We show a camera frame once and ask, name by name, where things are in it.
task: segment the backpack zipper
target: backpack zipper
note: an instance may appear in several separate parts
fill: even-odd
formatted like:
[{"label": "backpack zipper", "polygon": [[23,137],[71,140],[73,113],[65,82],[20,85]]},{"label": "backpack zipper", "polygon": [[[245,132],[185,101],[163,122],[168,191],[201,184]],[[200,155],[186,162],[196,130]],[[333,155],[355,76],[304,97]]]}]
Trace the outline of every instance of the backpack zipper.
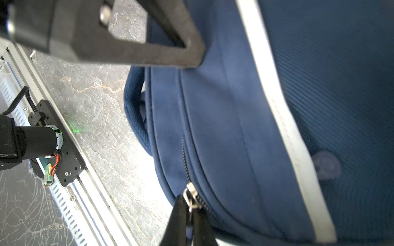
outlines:
[{"label": "backpack zipper", "polygon": [[212,215],[213,217],[216,218],[216,216],[214,215],[214,213],[212,212],[212,210],[208,207],[208,205],[206,204],[206,202],[204,202],[204,200],[201,198],[201,196],[198,194],[194,184],[192,183],[191,179],[190,179],[190,175],[189,175],[189,169],[188,166],[186,164],[186,156],[185,156],[185,149],[184,149],[184,143],[182,140],[182,157],[183,157],[183,165],[185,167],[185,173],[186,173],[186,179],[188,181],[188,184],[186,185],[186,189],[185,192],[188,190],[193,198],[195,198],[197,204],[200,204],[204,210],[209,213],[210,215]]}]

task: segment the black mounting plate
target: black mounting plate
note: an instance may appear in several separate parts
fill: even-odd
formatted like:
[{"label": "black mounting plate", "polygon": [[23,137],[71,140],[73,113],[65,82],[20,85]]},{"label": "black mounting plate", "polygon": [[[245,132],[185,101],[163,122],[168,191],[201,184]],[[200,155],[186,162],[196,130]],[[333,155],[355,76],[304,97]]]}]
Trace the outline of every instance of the black mounting plate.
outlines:
[{"label": "black mounting plate", "polygon": [[[45,125],[55,125],[63,134],[63,147],[60,149],[61,163],[59,163],[56,168],[56,176],[61,185],[65,187],[74,181],[74,179],[76,179],[76,177],[83,171],[86,167],[85,161],[77,147],[72,142],[66,127],[62,124],[49,101],[41,100],[37,104],[37,109],[39,112],[43,112],[46,115],[46,118],[44,119]],[[31,126],[36,126],[33,113],[29,115],[29,123]],[[66,172],[71,172],[71,175],[66,176]]]}]

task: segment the screw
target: screw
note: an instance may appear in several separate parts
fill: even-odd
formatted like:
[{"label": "screw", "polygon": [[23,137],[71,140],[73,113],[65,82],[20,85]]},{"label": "screw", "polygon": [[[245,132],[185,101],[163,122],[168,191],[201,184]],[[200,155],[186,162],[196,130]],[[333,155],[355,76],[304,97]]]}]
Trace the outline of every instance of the screw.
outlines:
[{"label": "screw", "polygon": [[100,22],[104,26],[108,26],[108,24],[110,23],[111,14],[112,14],[112,9],[111,9],[110,6],[108,6],[106,4],[101,5],[101,8],[100,8]]}]

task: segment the blue fabric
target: blue fabric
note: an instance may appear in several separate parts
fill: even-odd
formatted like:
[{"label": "blue fabric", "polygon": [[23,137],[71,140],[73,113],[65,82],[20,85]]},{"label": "blue fabric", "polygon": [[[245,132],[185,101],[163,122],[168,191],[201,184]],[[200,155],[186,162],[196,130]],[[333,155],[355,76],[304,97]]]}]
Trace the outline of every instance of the blue fabric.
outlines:
[{"label": "blue fabric", "polygon": [[340,240],[394,238],[394,4],[260,1],[288,105],[311,153],[339,178],[320,185]]},{"label": "blue fabric", "polygon": [[128,74],[125,92],[125,113],[126,118],[133,129],[138,141],[141,143],[145,151],[152,155],[151,145],[149,143],[149,137],[147,129],[144,126],[141,113],[139,111],[141,90],[145,80],[145,68],[143,67],[131,67]]},{"label": "blue fabric", "polygon": [[[149,137],[167,197],[173,202],[186,187],[183,142],[191,180],[219,228],[259,242],[265,236],[313,241],[235,2],[186,3],[207,46],[202,65],[145,72]],[[147,41],[171,44],[154,23]]]},{"label": "blue fabric", "polygon": [[[167,198],[173,203],[185,189],[185,159],[216,231],[256,245],[313,241],[235,3],[185,2],[207,46],[202,65],[145,70],[149,140]],[[320,182],[339,243],[392,239],[393,5],[259,2],[310,154],[329,151],[342,165],[338,178]],[[171,45],[152,20],[147,41]]]}]

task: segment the gray marble surface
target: gray marble surface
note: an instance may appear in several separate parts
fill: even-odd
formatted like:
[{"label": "gray marble surface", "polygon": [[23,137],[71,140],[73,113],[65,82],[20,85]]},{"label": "gray marble surface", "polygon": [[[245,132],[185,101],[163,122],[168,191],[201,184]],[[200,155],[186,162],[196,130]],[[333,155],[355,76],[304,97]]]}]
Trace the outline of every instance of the gray marble surface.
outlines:
[{"label": "gray marble surface", "polygon": [[[147,14],[133,0],[116,0],[110,31],[145,41]],[[130,66],[75,64],[36,53],[33,62],[140,245],[158,245],[171,205],[150,157],[123,109]]]},{"label": "gray marble surface", "polygon": [[0,245],[76,245],[51,193],[27,161],[0,172]]}]

